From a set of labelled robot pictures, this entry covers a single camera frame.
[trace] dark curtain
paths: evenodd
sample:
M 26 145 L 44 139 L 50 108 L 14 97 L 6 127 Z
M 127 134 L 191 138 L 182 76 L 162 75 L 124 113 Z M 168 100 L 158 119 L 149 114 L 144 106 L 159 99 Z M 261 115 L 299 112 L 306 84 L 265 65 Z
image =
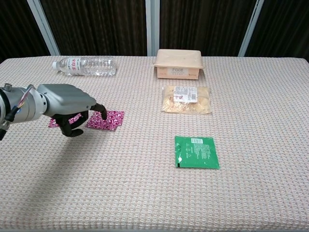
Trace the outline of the dark curtain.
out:
M 265 0 L 246 56 L 309 61 L 309 1 Z
M 147 55 L 145 0 L 41 4 L 62 55 Z
M 26 0 L 0 0 L 0 40 L 0 62 L 50 55 Z
M 161 0 L 160 48 L 237 56 L 256 0 Z

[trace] robotic arm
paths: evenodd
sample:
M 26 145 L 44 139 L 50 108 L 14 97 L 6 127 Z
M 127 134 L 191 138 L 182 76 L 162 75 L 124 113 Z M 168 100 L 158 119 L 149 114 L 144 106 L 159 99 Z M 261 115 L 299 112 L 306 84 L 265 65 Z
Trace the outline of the robotic arm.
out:
M 103 105 L 82 90 L 67 84 L 30 85 L 27 89 L 5 84 L 0 88 L 0 140 L 11 123 L 27 122 L 46 115 L 56 120 L 62 133 L 68 137 L 81 135 L 75 129 L 88 119 L 88 110 L 101 112 L 106 120 L 107 111 Z M 81 117 L 69 124 L 69 119 L 81 113 Z

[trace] white tablecloth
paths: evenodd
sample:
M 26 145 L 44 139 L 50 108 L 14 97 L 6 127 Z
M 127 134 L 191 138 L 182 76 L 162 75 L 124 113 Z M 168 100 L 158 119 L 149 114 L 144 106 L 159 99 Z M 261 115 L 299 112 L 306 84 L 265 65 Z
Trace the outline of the white tablecloth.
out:
M 76 138 L 49 118 L 0 142 L 0 228 L 309 229 L 309 65 L 297 58 L 203 58 L 199 80 L 158 80 L 153 57 L 116 57 L 115 77 L 67 77 L 60 57 L 16 58 L 0 83 L 68 83 L 109 110 L 115 132 Z M 209 86 L 211 115 L 161 112 L 162 87 Z M 220 170 L 174 166 L 174 136 L 213 137 Z

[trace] cardboard box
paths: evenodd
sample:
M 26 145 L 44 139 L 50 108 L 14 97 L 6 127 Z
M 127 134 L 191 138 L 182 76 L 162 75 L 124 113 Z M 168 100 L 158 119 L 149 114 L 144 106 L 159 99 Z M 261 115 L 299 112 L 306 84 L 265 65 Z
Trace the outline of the cardboard box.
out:
M 202 55 L 194 50 L 159 49 L 154 66 L 158 78 L 197 80 Z

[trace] plastic water bottle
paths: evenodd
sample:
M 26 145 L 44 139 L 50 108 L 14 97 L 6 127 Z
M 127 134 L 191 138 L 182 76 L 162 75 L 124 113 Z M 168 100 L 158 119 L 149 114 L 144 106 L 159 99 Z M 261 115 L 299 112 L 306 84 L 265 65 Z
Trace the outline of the plastic water bottle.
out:
M 53 69 L 66 75 L 113 76 L 116 65 L 111 57 L 68 57 L 53 62 Z

